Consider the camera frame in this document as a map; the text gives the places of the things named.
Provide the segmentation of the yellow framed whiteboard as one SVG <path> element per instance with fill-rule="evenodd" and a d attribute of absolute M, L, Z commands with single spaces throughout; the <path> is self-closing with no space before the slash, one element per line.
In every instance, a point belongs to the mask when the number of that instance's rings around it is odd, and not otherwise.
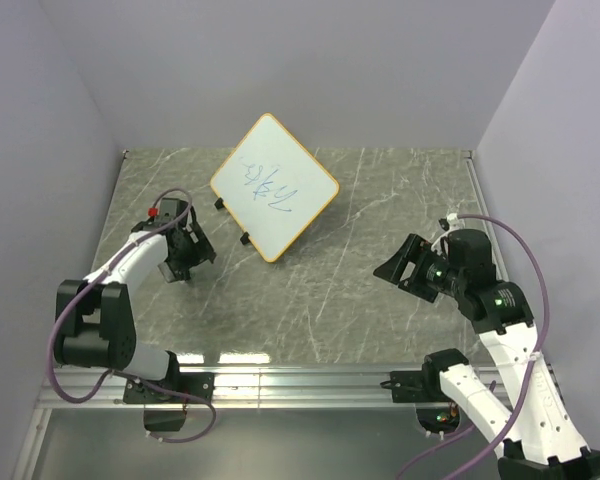
<path fill-rule="evenodd" d="M 231 151 L 210 187 L 264 261 L 277 261 L 336 198 L 333 175 L 272 114 Z"/>

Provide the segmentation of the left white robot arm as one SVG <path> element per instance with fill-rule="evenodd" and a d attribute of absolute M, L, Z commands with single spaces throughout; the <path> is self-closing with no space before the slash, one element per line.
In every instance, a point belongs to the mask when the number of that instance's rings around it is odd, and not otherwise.
<path fill-rule="evenodd" d="M 168 283 L 184 282 L 192 268 L 215 258 L 186 201 L 167 198 L 150 208 L 106 264 L 59 286 L 49 364 L 99 367 L 136 379 L 160 402 L 193 394 L 198 385 L 181 373 L 175 353 L 138 341 L 131 298 L 153 270 Z"/>

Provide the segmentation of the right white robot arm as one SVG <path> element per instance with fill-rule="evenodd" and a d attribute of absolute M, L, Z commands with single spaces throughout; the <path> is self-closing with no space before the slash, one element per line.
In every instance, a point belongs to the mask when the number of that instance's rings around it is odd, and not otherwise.
<path fill-rule="evenodd" d="M 457 229 L 437 252 L 411 234 L 374 276 L 427 302 L 453 298 L 497 368 L 511 405 L 478 378 L 456 349 L 425 358 L 421 386 L 449 398 L 488 441 L 502 479 L 599 479 L 600 451 L 588 446 L 568 415 L 538 344 L 523 291 L 497 276 L 486 233 Z"/>

